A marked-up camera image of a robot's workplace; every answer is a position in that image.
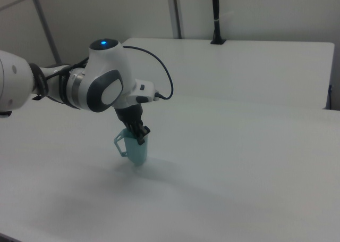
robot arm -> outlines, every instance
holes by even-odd
[[[74,66],[39,68],[0,51],[0,115],[7,117],[31,94],[44,96],[73,108],[102,112],[113,107],[118,118],[144,143],[150,130],[141,120],[142,103],[158,100],[155,85],[134,79],[123,46],[101,39],[89,47],[89,58]]]

white wall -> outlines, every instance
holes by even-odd
[[[212,1],[178,4],[183,38],[211,39]],[[340,110],[340,0],[220,0],[220,20],[222,36],[230,40],[334,43],[332,108]]]
[[[0,49],[40,66],[55,63],[32,0],[0,0]]]
[[[63,62],[88,56],[100,38],[174,38],[168,0],[40,0]]]

white table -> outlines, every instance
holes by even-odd
[[[334,44],[131,38],[164,61],[181,95],[323,109]],[[137,78],[169,89],[163,68],[143,52],[126,50]]]
[[[23,242],[340,239],[340,113],[174,96],[144,105],[147,163],[113,109],[43,99],[0,120],[0,233]]]

mug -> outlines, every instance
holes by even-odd
[[[118,141],[124,139],[126,152],[122,152],[118,145]],[[128,157],[128,159],[136,166],[141,166],[148,154],[148,136],[144,137],[144,144],[139,145],[137,139],[127,129],[123,129],[118,136],[116,136],[114,143],[121,155],[121,157]]]

cable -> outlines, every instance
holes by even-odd
[[[136,49],[138,51],[142,51],[142,52],[146,52],[148,53],[149,55],[151,55],[152,57],[154,57],[155,59],[157,59],[157,61],[162,65],[162,67],[164,68],[166,74],[168,75],[168,78],[169,78],[169,82],[170,82],[170,86],[171,86],[171,93],[168,97],[165,97],[163,96],[162,94],[160,94],[159,92],[156,92],[155,93],[155,97],[159,97],[161,99],[164,99],[164,100],[168,100],[172,97],[172,95],[174,94],[174,84],[172,82],[172,79],[171,79],[171,76],[169,74],[169,71],[168,69],[166,68],[165,64],[159,59],[159,57],[157,57],[154,53],[152,52],[149,52],[147,51],[146,49],[142,49],[142,48],[138,48],[138,47],[134,47],[134,46],[126,46],[124,45],[123,46],[124,48],[127,48],[127,49]],[[62,74],[67,74],[69,73],[72,69],[75,69],[75,68],[85,68],[85,66],[87,65],[87,61],[88,61],[89,57],[87,57],[86,59],[80,61],[79,63],[75,64],[75,65],[72,65],[72,66],[67,66],[61,70],[59,70],[58,72],[54,73],[54,74],[51,74],[49,76],[46,77],[46,80],[50,79],[50,78],[53,78],[55,76],[59,76],[59,75],[62,75]]]
[[[169,74],[168,69],[166,68],[165,64],[159,59],[159,57],[157,57],[154,53],[147,51],[146,49],[142,49],[142,48],[138,48],[138,47],[134,47],[134,46],[126,46],[126,45],[124,45],[123,47],[127,48],[127,49],[137,49],[139,51],[146,52],[149,55],[151,55],[152,57],[154,57],[155,59],[157,59],[157,61],[162,65],[162,67],[164,68],[166,74],[168,75],[169,82],[170,82],[170,85],[171,85],[171,93],[170,93],[170,95],[168,97],[164,97],[160,93],[156,92],[155,93],[155,97],[159,97],[159,98],[164,99],[164,100],[170,99],[172,97],[172,95],[174,94],[174,84],[172,83],[172,79],[171,79],[171,76]]]
[[[53,74],[51,74],[49,76],[46,76],[46,80],[51,79],[51,78],[53,78],[55,76],[59,76],[59,75],[62,75],[62,74],[67,74],[68,72],[70,72],[72,69],[75,69],[75,68],[85,68],[88,59],[89,59],[89,57],[87,57],[86,59],[80,61],[77,64],[74,64],[74,65],[71,65],[71,66],[66,66],[63,69],[59,70],[58,72],[53,73]]]

